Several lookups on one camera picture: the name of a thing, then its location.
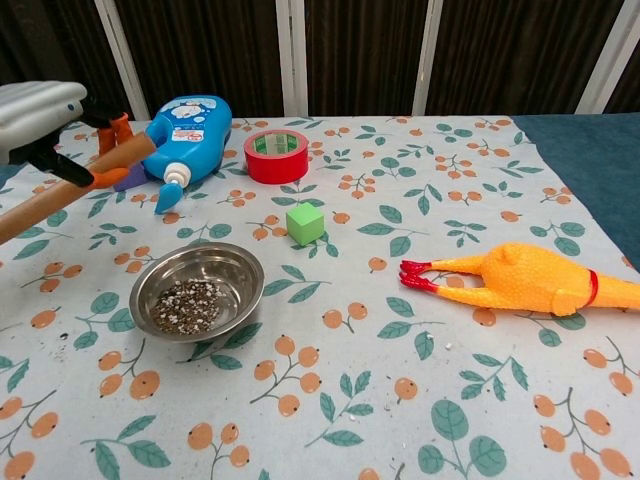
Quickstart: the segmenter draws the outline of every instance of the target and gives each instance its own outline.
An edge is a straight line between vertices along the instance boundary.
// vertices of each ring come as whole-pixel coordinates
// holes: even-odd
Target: wooden stick
[[[151,138],[145,133],[138,133],[132,139],[97,158],[87,168],[96,173],[105,173],[117,167],[129,168],[147,158],[155,150],[156,147]],[[76,187],[63,180],[25,200],[0,216],[0,245],[91,191],[90,188]]]

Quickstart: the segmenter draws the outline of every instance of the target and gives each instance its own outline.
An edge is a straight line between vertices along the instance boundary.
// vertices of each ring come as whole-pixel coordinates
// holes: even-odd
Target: blue bottle
[[[143,161],[150,175],[165,181],[156,213],[176,205],[187,185],[220,166],[230,131],[231,109],[220,97],[178,97],[160,109],[146,131],[160,147]]]

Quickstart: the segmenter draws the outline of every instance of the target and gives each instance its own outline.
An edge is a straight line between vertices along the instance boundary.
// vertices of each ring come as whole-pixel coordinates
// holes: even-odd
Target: dark curtain
[[[427,115],[573,113],[623,0],[446,0]]]
[[[118,70],[93,2],[0,2],[0,84],[28,80],[82,83],[129,111]]]
[[[116,0],[149,111],[224,98],[236,117],[282,116],[273,0]]]
[[[636,45],[605,113],[640,112],[640,42]]]
[[[410,115],[428,0],[306,0],[309,115]]]

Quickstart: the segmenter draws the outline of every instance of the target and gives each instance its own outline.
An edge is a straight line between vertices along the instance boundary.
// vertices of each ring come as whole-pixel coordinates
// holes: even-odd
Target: green cube
[[[304,247],[324,233],[324,214],[310,203],[301,203],[287,212],[287,231]]]

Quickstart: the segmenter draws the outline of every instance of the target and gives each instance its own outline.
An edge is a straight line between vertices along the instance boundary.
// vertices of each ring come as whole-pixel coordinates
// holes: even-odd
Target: rubber chicken
[[[506,243],[487,255],[401,263],[401,282],[457,302],[571,315],[588,306],[640,308],[640,285],[608,277],[544,248]],[[436,285],[419,275],[443,270],[480,275],[482,288]]]

